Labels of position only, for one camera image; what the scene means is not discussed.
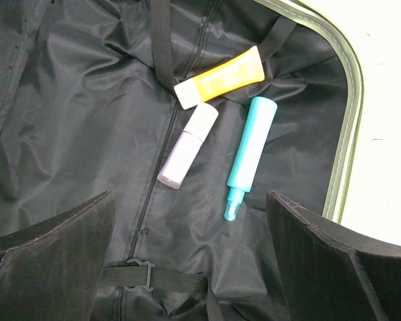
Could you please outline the teal spray bottle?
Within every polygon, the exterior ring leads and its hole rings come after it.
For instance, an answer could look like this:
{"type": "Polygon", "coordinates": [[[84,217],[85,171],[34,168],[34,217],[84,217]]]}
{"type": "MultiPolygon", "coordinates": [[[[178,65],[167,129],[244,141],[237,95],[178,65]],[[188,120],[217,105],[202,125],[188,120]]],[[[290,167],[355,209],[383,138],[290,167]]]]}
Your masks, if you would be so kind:
{"type": "Polygon", "coordinates": [[[224,212],[227,221],[236,219],[245,194],[251,190],[276,111],[276,102],[268,98],[258,96],[251,101],[238,151],[227,180],[229,193],[224,212]]]}

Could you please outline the green hard-shell suitcase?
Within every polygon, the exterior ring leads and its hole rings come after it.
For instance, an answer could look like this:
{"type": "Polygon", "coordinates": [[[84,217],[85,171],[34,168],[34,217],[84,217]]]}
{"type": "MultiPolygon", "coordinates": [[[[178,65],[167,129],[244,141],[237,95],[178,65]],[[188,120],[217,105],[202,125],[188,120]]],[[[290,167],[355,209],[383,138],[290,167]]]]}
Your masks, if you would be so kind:
{"type": "Polygon", "coordinates": [[[298,1],[170,1],[158,64],[151,1],[0,1],[0,237],[110,191],[106,265],[211,280],[225,320],[288,320],[265,202],[277,191],[341,219],[362,75],[326,18],[298,1]],[[221,97],[182,187],[156,180],[191,115],[171,86],[270,41],[265,79],[221,97]],[[253,184],[227,221],[255,97],[277,104],[253,184]]]}

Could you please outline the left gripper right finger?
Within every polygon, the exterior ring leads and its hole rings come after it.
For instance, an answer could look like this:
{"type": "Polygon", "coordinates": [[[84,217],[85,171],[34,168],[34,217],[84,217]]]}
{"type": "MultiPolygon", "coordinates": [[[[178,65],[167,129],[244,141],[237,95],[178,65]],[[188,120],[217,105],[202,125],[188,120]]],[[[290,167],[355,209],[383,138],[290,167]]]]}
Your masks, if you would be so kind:
{"type": "Polygon", "coordinates": [[[266,215],[291,320],[401,320],[401,246],[357,233],[286,196],[266,215]]]}

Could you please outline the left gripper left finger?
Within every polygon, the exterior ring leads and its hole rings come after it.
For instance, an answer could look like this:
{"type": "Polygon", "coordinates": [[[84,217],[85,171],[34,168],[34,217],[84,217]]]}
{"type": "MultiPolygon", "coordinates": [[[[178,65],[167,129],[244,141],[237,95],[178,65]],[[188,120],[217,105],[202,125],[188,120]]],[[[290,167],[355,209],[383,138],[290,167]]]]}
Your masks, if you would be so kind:
{"type": "Polygon", "coordinates": [[[114,224],[106,191],[0,237],[0,320],[89,320],[114,224]]]}

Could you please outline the orange cream tube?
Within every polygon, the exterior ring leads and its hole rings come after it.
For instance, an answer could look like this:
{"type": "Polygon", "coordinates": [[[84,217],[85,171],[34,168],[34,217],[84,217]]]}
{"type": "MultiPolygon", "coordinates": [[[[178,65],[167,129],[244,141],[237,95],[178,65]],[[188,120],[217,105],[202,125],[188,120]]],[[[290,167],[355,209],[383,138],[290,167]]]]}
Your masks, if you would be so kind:
{"type": "Polygon", "coordinates": [[[259,50],[253,46],[228,62],[177,84],[174,91],[182,108],[187,110],[264,79],[259,50]]]}

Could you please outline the white lilac bottle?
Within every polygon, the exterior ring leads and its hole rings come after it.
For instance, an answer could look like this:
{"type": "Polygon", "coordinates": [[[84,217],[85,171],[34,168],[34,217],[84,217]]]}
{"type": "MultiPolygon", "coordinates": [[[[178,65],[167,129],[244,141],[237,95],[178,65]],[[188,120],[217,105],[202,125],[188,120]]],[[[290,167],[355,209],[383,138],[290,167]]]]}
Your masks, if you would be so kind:
{"type": "Polygon", "coordinates": [[[217,109],[207,103],[194,109],[157,176],[159,182],[172,189],[180,188],[218,115],[217,109]]]}

